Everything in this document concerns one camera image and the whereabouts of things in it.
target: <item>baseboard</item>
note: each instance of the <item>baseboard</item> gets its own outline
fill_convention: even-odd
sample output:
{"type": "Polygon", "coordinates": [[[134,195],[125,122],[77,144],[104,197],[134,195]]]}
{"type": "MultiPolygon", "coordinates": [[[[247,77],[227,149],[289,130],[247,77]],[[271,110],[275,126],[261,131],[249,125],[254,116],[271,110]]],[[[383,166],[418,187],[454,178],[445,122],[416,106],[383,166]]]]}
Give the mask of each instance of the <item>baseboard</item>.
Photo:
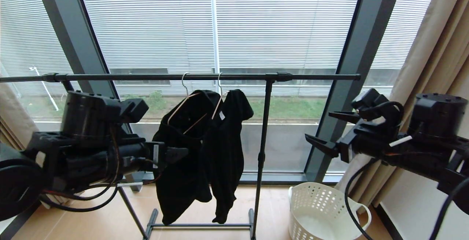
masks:
{"type": "Polygon", "coordinates": [[[41,205],[39,201],[34,203],[28,210],[20,213],[13,221],[3,230],[0,234],[0,240],[10,240],[13,236],[20,230],[20,228],[26,223],[26,221],[31,217],[31,215],[37,210],[41,205]]]}
{"type": "Polygon", "coordinates": [[[400,235],[399,231],[397,231],[397,228],[394,226],[392,223],[391,219],[387,215],[386,211],[383,209],[381,205],[378,205],[375,208],[376,214],[382,221],[384,227],[386,227],[386,230],[388,231],[389,235],[391,236],[392,240],[404,240],[402,236],[400,235]]]}

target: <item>clothes rack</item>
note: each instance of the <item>clothes rack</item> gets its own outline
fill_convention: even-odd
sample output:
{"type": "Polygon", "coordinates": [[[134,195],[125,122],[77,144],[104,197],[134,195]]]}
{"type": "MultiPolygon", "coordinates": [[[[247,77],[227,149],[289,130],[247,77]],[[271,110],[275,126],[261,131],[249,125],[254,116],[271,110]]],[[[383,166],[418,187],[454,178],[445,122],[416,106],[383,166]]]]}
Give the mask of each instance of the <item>clothes rack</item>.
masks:
{"type": "Polygon", "coordinates": [[[132,205],[125,195],[122,187],[118,188],[124,203],[129,209],[132,218],[139,227],[142,233],[143,240],[147,240],[151,236],[154,228],[178,228],[178,227],[195,227],[195,228],[245,228],[250,230],[251,240],[256,239],[256,228],[258,222],[260,190],[262,182],[262,171],[265,161],[265,143],[267,138],[267,123],[269,120],[270,100],[272,94],[272,85],[275,82],[285,82],[290,80],[360,80],[360,74],[291,74],[291,73],[265,73],[265,74],[59,74],[48,73],[42,76],[22,76],[22,77],[0,77],[2,82],[24,82],[24,81],[45,81],[45,82],[60,82],[63,84],[67,91],[73,91],[73,86],[70,81],[82,80],[265,80],[265,101],[262,118],[262,133],[261,145],[258,155],[258,177],[256,183],[256,200],[254,209],[249,209],[247,224],[171,224],[165,226],[163,224],[156,224],[155,220],[158,215],[158,210],[154,209],[147,224],[146,230],[140,223],[132,205]]]}

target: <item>wooden floor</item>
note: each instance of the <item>wooden floor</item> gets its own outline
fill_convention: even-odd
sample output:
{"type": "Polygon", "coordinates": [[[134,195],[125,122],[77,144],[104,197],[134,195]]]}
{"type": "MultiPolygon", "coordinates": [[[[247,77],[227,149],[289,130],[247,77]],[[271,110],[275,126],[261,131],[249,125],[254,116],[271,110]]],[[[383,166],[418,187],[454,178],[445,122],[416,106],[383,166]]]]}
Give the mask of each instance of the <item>wooden floor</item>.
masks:
{"type": "MultiPolygon", "coordinates": [[[[84,195],[92,195],[96,191],[87,191],[84,195]]],[[[158,208],[154,185],[146,185],[139,193],[132,193],[126,188],[141,223],[146,227],[151,212],[158,208]]],[[[248,223],[248,210],[254,207],[255,187],[240,186],[236,191],[238,200],[230,210],[227,223],[248,223]]],[[[76,208],[91,207],[104,201],[75,201],[76,208]]],[[[210,223],[215,216],[216,201],[199,203],[195,201],[184,212],[177,223],[210,223]]],[[[258,240],[289,240],[288,235],[288,187],[264,186],[258,216],[258,240]]],[[[373,222],[367,232],[374,239],[392,240],[385,227],[373,213],[373,222]]],[[[360,217],[366,220],[366,214],[360,217]]],[[[94,240],[94,239],[142,239],[134,220],[127,211],[119,194],[106,207],[89,212],[73,213],[62,210],[47,210],[39,207],[25,225],[14,236],[13,240],[94,240]]],[[[248,240],[249,230],[189,230],[189,229],[156,229],[151,240],[248,240]]]]}

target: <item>perforated plastic basket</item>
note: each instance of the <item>perforated plastic basket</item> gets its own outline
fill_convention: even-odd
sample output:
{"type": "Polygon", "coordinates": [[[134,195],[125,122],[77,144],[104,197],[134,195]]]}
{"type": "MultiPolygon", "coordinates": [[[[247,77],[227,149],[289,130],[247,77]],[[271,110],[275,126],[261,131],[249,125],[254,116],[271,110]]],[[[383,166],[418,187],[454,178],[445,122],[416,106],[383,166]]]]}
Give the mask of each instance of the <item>perforated plastic basket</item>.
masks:
{"type": "MultiPolygon", "coordinates": [[[[288,193],[288,231],[292,240],[353,240],[362,235],[347,212],[341,191],[320,183],[306,182],[291,187],[288,193]]],[[[348,201],[357,220],[357,210],[365,208],[368,222],[363,228],[366,230],[372,222],[370,210],[350,198],[348,201]]]]}

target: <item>beige curtain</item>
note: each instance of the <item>beige curtain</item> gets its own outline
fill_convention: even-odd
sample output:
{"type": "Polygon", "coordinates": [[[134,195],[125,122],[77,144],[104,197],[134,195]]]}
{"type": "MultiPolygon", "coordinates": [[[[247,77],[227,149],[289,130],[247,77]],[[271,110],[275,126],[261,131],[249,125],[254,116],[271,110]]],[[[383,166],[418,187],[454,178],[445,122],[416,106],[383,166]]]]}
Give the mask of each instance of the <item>beige curtain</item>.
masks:
{"type": "MultiPolygon", "coordinates": [[[[463,86],[469,89],[468,1],[430,3],[390,96],[390,100],[404,104],[403,131],[407,130],[417,93],[456,94],[463,86]]],[[[336,188],[344,190],[350,177],[369,160],[366,155],[356,156],[336,188]]],[[[353,184],[350,198],[377,206],[402,172],[377,162],[353,184]]]]}
{"type": "MultiPolygon", "coordinates": [[[[38,131],[37,126],[21,106],[10,84],[0,83],[0,143],[7,144],[16,150],[24,150],[34,131],[38,131]]],[[[36,159],[41,164],[43,160],[43,158],[36,159]]],[[[68,202],[66,198],[48,196],[55,203],[68,202]]]]}

